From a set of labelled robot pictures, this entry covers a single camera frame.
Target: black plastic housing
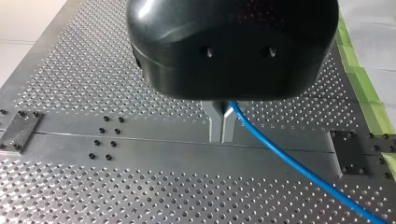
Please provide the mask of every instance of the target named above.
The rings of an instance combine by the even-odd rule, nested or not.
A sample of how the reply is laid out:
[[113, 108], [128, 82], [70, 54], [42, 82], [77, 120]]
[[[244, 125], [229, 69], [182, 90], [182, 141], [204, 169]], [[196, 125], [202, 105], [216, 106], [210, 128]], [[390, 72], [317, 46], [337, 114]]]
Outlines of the black plastic housing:
[[333, 42], [336, 0], [129, 0], [146, 81], [174, 98], [275, 100], [312, 85]]

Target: perforated table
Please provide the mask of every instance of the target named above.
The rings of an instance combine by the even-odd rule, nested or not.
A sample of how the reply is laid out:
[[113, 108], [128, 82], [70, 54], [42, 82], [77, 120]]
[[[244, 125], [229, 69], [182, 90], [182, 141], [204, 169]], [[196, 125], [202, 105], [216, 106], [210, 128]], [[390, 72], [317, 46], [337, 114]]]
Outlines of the perforated table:
[[[143, 80], [124, 11], [124, 0], [69, 0], [0, 90], [0, 136], [18, 110], [44, 114], [21, 155], [0, 155], [0, 222], [365, 222], [239, 120], [232, 143], [210, 144], [199, 102], [162, 96]], [[395, 223], [395, 182], [379, 162], [393, 140], [367, 137], [335, 45], [306, 92], [249, 102], [246, 113], [295, 159]], [[370, 174], [339, 174], [332, 130], [360, 137]]]

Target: screw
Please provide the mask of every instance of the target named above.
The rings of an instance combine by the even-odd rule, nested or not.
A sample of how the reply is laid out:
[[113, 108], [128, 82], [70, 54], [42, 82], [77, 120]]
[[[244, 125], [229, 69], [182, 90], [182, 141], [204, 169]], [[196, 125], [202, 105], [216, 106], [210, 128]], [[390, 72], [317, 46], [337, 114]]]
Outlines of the screw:
[[384, 178], [390, 179], [390, 173], [384, 173]]
[[20, 145], [18, 145], [17, 143], [12, 144], [12, 148], [18, 150], [18, 148], [20, 147]]
[[40, 113], [38, 113], [37, 111], [33, 112], [33, 117], [38, 118], [38, 116], [40, 116]]
[[379, 164], [384, 164], [384, 163], [385, 163], [384, 158], [379, 158], [379, 159], [378, 159], [378, 163], [379, 163]]
[[349, 132], [349, 133], [347, 133], [347, 135], [346, 135], [346, 136], [347, 136], [348, 138], [351, 138], [351, 137], [353, 137], [354, 135], [355, 135], [355, 133], [354, 133], [354, 132]]
[[378, 151], [379, 150], [379, 146], [375, 145], [373, 146], [373, 151]]
[[339, 132], [333, 131], [333, 132], [332, 132], [332, 137], [334, 138], [334, 137], [338, 136], [338, 134], [339, 134]]
[[360, 168], [359, 173], [361, 173], [361, 175], [366, 174], [366, 169], [364, 169], [364, 167]]
[[93, 154], [93, 153], [90, 153], [90, 154], [88, 154], [88, 157], [91, 159], [91, 160], [93, 160], [93, 159], [95, 159], [95, 154]]
[[346, 166], [344, 166], [343, 169], [342, 169], [343, 173], [347, 173], [348, 170], [349, 169]]

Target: screw hole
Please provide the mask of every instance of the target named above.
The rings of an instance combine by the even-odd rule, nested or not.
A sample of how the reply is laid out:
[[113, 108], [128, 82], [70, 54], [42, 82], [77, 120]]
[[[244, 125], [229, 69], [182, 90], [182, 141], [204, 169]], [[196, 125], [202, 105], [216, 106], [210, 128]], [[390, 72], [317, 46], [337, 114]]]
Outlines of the screw hole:
[[210, 48], [209, 46], [201, 47], [200, 52], [201, 52], [201, 54], [203, 56], [206, 56], [207, 58], [212, 58], [213, 57], [213, 49]]
[[276, 48], [267, 46], [262, 49], [260, 52], [263, 58], [275, 58], [276, 56]]

